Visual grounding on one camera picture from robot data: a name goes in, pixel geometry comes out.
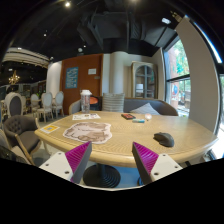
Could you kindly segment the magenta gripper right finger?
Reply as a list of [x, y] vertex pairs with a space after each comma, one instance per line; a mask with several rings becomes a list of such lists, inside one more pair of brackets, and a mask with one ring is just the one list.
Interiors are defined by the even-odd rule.
[[137, 142], [133, 143], [132, 154], [134, 156], [141, 181], [144, 185], [149, 184], [151, 182], [151, 171], [159, 155]]

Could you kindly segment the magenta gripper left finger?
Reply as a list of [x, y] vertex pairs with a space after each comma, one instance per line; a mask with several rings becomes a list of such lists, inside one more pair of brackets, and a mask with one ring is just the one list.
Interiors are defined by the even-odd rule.
[[71, 178], [73, 183], [80, 183], [91, 152], [92, 142], [89, 141], [65, 153], [66, 159], [73, 172]]

